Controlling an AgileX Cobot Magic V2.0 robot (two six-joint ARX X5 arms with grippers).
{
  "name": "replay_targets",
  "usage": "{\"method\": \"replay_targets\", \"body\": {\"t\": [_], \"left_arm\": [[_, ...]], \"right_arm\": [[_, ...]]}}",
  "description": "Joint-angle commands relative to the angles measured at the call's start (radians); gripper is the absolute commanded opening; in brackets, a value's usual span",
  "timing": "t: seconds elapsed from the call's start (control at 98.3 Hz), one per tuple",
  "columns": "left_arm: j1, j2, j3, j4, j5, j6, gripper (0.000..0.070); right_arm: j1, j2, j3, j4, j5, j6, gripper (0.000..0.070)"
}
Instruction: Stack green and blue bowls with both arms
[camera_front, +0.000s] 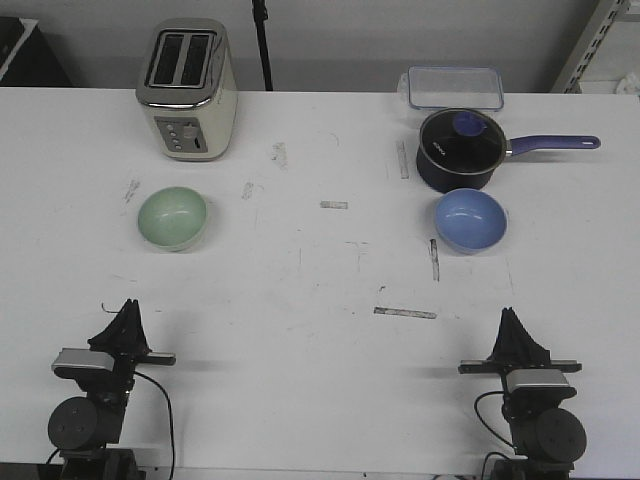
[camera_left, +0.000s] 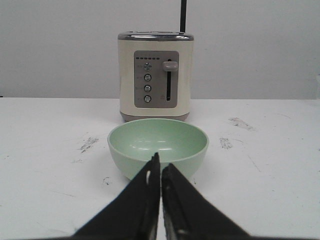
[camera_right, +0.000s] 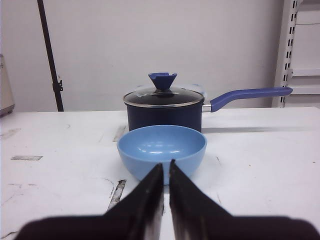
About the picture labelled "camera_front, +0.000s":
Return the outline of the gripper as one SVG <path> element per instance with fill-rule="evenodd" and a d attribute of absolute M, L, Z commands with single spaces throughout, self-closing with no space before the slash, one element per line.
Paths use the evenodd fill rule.
<path fill-rule="evenodd" d="M 511 342 L 514 358 L 509 358 Z M 492 356 L 480 360 L 462 360 L 460 374 L 507 374 L 520 369 L 553 369 L 562 373 L 577 373 L 582 363 L 577 360 L 551 359 L 550 351 L 538 344 L 524 328 L 512 308 L 503 308 Z"/>
<path fill-rule="evenodd" d="M 123 350 L 129 342 L 129 310 L 133 327 L 135 350 Z M 92 373 L 91 380 L 101 390 L 131 390 L 134 386 L 134 371 L 139 364 L 173 366 L 176 355 L 153 352 L 147 342 L 142 325 L 139 302 L 127 299 L 107 327 L 89 340 L 92 352 L 101 352 L 113 359 L 113 366 L 102 373 Z"/>

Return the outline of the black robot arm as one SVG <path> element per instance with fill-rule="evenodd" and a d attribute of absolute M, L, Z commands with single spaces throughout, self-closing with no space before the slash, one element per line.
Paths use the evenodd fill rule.
<path fill-rule="evenodd" d="M 488 423 L 483 426 L 513 450 L 508 457 L 489 452 L 483 459 L 482 479 L 567 479 L 574 462 L 586 451 L 587 436 L 581 421 L 560 407 L 577 390 L 565 375 L 576 373 L 576 360 L 554 360 L 538 344 L 509 307 L 501 319 L 491 354 L 484 360 L 463 360 L 461 374 L 495 374 L 501 388 L 501 414 L 511 438 L 505 439 Z"/>
<path fill-rule="evenodd" d="M 87 340 L 86 348 L 61 349 L 51 365 L 59 378 L 71 379 L 85 393 L 61 402 L 47 432 L 63 459 L 61 479 L 145 479 L 131 449 L 118 448 L 129 396 L 140 377 L 156 386 L 167 403 L 171 463 L 176 462 L 174 417 L 166 389 L 137 366 L 172 366 L 173 353 L 155 353 L 144 333 L 139 302 L 128 299 L 109 325 Z"/>

